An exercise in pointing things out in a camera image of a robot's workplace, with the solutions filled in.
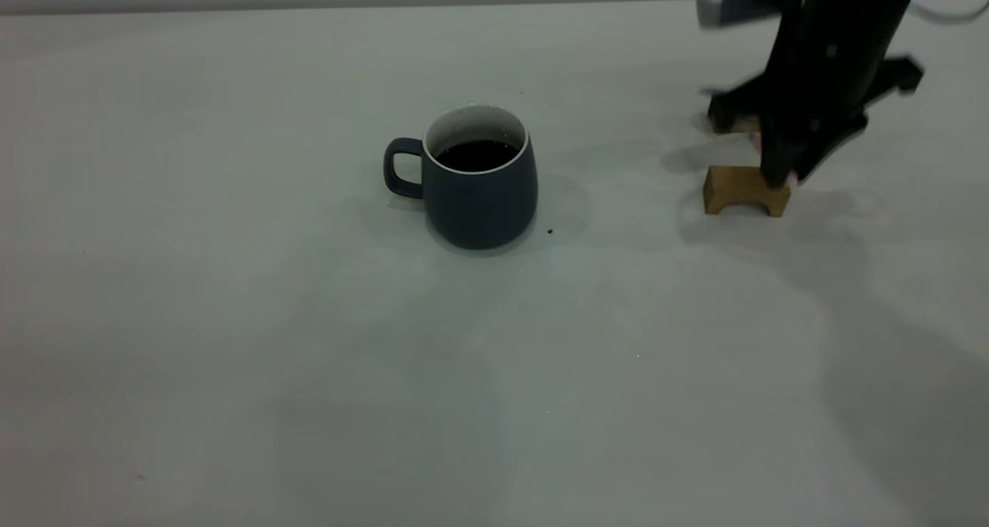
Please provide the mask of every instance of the coffee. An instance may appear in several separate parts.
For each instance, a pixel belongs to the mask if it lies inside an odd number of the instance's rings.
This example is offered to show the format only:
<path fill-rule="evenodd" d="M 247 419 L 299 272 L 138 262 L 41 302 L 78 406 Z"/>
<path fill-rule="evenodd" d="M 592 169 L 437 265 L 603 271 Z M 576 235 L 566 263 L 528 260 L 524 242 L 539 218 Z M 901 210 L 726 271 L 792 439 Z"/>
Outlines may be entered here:
<path fill-rule="evenodd" d="M 516 147 L 501 141 L 471 141 L 442 151 L 436 162 L 459 172 L 486 172 L 508 164 L 516 155 Z"/>

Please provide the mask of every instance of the white table surface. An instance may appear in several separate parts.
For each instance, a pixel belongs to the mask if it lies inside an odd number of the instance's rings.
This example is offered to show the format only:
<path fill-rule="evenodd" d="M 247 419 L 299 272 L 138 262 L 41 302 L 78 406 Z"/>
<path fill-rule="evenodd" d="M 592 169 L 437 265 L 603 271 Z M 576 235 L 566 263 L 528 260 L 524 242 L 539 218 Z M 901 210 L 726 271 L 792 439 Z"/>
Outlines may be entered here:
<path fill-rule="evenodd" d="M 781 219 L 702 213 L 774 24 L 691 2 L 0 34 L 0 524 L 989 522 L 989 19 L 908 17 L 918 93 Z M 381 178 L 471 101 L 540 171 L 487 256 Z"/>

